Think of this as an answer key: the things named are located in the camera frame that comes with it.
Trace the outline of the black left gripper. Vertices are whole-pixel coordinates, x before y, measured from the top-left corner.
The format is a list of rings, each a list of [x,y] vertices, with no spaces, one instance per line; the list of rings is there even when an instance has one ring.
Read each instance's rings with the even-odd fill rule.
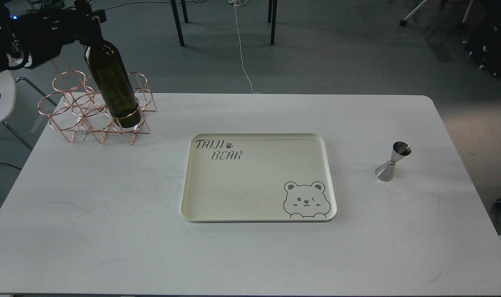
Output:
[[[13,34],[28,54],[26,69],[35,69],[60,55],[63,46],[78,41],[97,45],[103,41],[100,24],[105,22],[103,9],[88,11],[28,11],[11,19]]]

